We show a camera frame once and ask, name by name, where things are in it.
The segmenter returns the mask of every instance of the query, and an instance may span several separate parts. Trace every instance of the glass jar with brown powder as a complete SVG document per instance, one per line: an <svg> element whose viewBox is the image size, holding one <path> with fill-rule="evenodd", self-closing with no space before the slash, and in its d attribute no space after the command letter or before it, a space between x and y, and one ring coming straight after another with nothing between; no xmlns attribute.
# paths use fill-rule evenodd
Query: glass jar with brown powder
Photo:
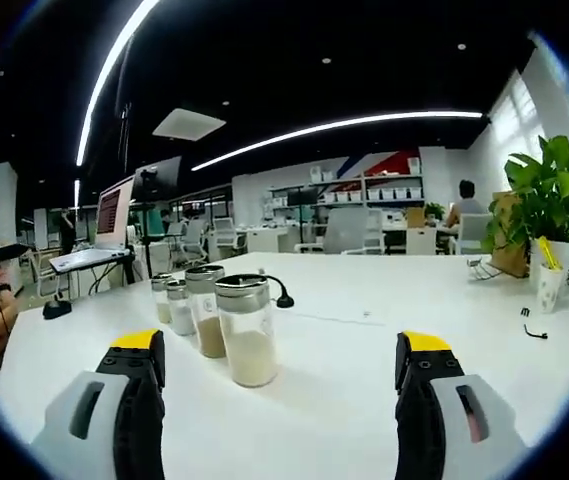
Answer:
<svg viewBox="0 0 569 480"><path fill-rule="evenodd" d="M205 357L226 356L215 300L215 282L224 277L224 267L204 265L189 268L184 275L200 352Z"/></svg>

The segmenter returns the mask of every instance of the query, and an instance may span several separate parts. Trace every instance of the pen holder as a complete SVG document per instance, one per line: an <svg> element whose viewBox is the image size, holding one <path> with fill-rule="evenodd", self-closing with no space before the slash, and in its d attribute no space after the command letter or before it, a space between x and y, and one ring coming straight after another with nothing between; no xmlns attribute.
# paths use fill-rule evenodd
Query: pen holder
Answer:
<svg viewBox="0 0 569 480"><path fill-rule="evenodd" d="M555 302L559 295L564 270L551 270L548 265L540 265L539 279L537 284L537 303L542 313L551 313L555 308Z"/></svg>

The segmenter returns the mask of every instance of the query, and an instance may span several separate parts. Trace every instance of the brown powder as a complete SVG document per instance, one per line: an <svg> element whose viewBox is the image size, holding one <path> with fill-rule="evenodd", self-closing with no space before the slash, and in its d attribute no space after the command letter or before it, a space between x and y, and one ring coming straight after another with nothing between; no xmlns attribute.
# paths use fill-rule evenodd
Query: brown powder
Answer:
<svg viewBox="0 0 569 480"><path fill-rule="evenodd" d="M195 322L197 337L200 340L200 352L205 357L222 358L226 356L224 338L220 327L219 317L210 317L201 322Z"/></svg>

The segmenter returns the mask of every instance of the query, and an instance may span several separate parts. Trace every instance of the laptop screen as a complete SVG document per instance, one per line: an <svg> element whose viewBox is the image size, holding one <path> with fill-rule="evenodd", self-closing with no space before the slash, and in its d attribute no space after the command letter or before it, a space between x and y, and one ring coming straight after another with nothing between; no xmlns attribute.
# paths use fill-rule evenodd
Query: laptop screen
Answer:
<svg viewBox="0 0 569 480"><path fill-rule="evenodd" d="M134 180L129 177L101 193L97 206L96 247L124 248Z"/></svg>

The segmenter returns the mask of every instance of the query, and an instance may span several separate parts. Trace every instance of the white flower pot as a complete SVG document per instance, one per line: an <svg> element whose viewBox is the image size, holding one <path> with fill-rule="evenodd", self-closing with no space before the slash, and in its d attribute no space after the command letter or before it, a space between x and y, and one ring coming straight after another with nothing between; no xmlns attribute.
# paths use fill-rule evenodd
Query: white flower pot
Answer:
<svg viewBox="0 0 569 480"><path fill-rule="evenodd" d="M564 269L564 274L562 276L562 284L560 286L560 293L558 296L561 296L562 293L566 290L566 277L568 276L568 269L569 269L569 243L566 242L549 242L551 244L551 248L553 249L553 253L557 257L557 260L562 265ZM545 262L544 254L540 250L539 243L537 240L531 240L531 264L528 273L528 277L531 281L531 285L537 288L537 282L539 281L540 277L540 265Z"/></svg>

